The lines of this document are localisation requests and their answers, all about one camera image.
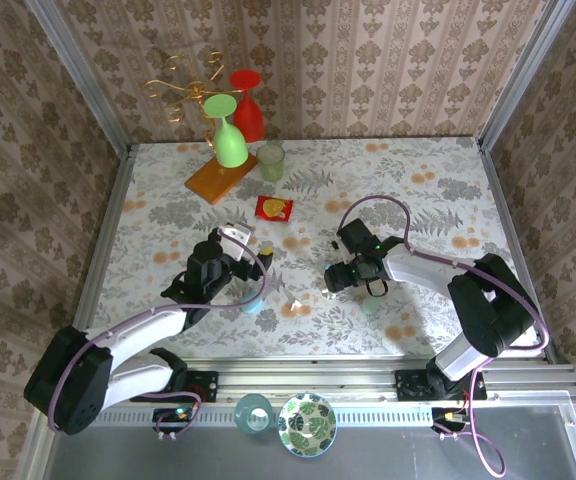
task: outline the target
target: green patterned plate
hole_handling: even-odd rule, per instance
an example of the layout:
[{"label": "green patterned plate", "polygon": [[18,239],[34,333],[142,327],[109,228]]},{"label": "green patterned plate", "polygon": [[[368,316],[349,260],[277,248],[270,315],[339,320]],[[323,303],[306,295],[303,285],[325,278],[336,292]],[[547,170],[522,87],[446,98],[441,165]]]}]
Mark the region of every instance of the green patterned plate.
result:
[{"label": "green patterned plate", "polygon": [[335,412],[314,393],[300,393],[288,400],[277,423],[281,443],[298,457],[321,455],[337,434]]}]

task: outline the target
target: metal frame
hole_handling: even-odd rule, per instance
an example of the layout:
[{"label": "metal frame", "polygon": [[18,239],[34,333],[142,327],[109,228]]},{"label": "metal frame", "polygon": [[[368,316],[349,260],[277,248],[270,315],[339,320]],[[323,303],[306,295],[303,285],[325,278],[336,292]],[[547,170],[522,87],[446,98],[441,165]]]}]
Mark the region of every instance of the metal frame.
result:
[{"label": "metal frame", "polygon": [[481,133],[484,151],[492,150],[575,3],[576,0],[550,0],[544,8]]},{"label": "metal frame", "polygon": [[75,312],[73,325],[80,330],[90,327],[97,310],[101,287],[104,283],[106,268],[110,260],[112,244],[117,232],[117,225],[119,225],[119,218],[121,217],[121,209],[132,180],[132,170],[135,166],[138,151],[139,145],[132,147],[130,152],[125,155],[125,159],[121,162],[117,171],[115,184],[108,200],[108,207],[99,230],[99,237],[97,237],[95,251],[90,260],[90,269],[88,270],[79,305]]},{"label": "metal frame", "polygon": [[[193,428],[234,427],[234,406],[239,398],[248,393],[263,394],[276,410],[295,392],[304,390],[324,395],[335,409],[344,414],[340,427],[427,427],[423,416],[428,407],[457,407],[459,402],[397,401],[393,372],[424,365],[425,360],[402,360],[397,357],[320,360],[315,363],[306,359],[192,361],[189,367],[193,369],[217,370],[220,373],[217,402],[206,405],[202,411],[208,418],[198,421]],[[474,405],[477,409],[558,407],[576,462],[576,375],[571,366],[548,365],[542,359],[497,360],[485,367],[483,375],[488,400],[476,401]],[[152,418],[154,408],[165,406],[176,405],[135,405],[127,402],[107,410],[97,424],[89,428],[150,427],[147,419]],[[408,414],[421,418],[396,421],[394,417],[398,414],[399,418]],[[52,434],[46,435],[46,431],[43,417],[33,421],[25,449],[29,455],[20,465],[16,478],[42,478],[54,437]]]},{"label": "metal frame", "polygon": [[83,53],[64,18],[61,16],[56,2],[52,0],[28,0],[28,7],[37,17],[41,28],[46,32],[50,43],[68,70],[77,89],[84,97],[88,108],[99,122],[106,138],[111,143],[119,158],[128,153],[130,139],[121,127],[106,93],[88,66]]},{"label": "metal frame", "polygon": [[[99,300],[112,243],[122,205],[132,179],[138,147],[133,148],[122,162],[113,187],[95,248],[89,275],[75,316],[77,328],[87,328]],[[504,231],[523,285],[535,295],[528,270],[521,255],[516,233],[510,220],[490,155],[482,161],[499,209]],[[237,400],[248,393],[262,393],[279,407],[299,391],[316,391],[326,396],[335,407],[354,412],[401,411],[414,406],[454,407],[454,401],[398,403],[393,372],[400,369],[425,368],[428,359],[406,360],[395,356],[331,356],[279,358],[200,359],[188,362],[192,369],[216,370],[220,373],[217,404],[211,408],[233,409]],[[568,438],[576,460],[576,376],[571,366],[548,365],[541,358],[499,359],[484,369],[489,400],[475,402],[477,408],[500,406],[557,405],[568,423]],[[144,408],[154,408],[144,404]],[[134,404],[122,404],[112,409],[127,412]],[[54,434],[48,430],[46,418],[35,411],[16,479],[42,478],[53,444]]]}]

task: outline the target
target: green wine glass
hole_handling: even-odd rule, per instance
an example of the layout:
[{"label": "green wine glass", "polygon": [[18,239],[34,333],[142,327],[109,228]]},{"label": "green wine glass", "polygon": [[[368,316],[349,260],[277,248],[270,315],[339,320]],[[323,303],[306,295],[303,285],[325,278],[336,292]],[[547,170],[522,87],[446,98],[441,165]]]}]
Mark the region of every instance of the green wine glass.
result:
[{"label": "green wine glass", "polygon": [[237,101],[230,95],[213,95],[204,103],[204,112],[210,118],[220,118],[221,125],[212,140],[219,164],[226,168],[235,168],[248,160],[248,148],[241,131],[226,121],[237,108]]}]

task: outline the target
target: white table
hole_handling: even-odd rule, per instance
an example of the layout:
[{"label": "white table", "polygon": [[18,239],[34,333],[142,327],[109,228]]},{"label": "white table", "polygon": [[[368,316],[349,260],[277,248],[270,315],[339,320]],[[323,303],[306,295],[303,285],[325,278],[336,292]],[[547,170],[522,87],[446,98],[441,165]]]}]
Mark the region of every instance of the white table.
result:
[{"label": "white table", "polygon": [[[512,265],[472,139],[282,144],[286,166],[277,184],[264,182],[255,168],[214,207],[184,187],[211,158],[206,144],[140,145],[93,326],[109,326],[148,307],[185,270],[197,242],[225,222],[242,221],[255,228],[253,249],[272,245],[275,251],[261,312],[210,312],[161,346],[185,359],[430,357],[460,331],[448,299],[415,285],[392,284],[378,312],[367,316],[361,310],[365,288],[346,290],[336,299],[321,294],[325,264],[341,260],[330,242],[343,212],[351,202],[374,193],[393,195],[409,205],[413,245],[460,257],[493,252]],[[259,145],[251,145],[251,151]],[[290,222],[256,218],[258,195],[294,200]],[[367,203],[356,211],[382,239],[402,232],[404,216],[394,204]],[[235,279],[214,303],[236,303],[254,287]],[[290,311],[292,297],[303,305],[298,311]],[[520,342],[534,343],[534,331]]]}]

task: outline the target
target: red snack packet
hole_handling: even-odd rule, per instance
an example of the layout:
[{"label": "red snack packet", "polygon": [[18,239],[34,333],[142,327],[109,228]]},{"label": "red snack packet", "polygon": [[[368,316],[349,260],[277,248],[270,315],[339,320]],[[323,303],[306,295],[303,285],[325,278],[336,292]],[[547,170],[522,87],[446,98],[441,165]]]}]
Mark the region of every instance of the red snack packet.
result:
[{"label": "red snack packet", "polygon": [[292,200],[259,195],[255,216],[271,222],[287,222],[292,212]]}]

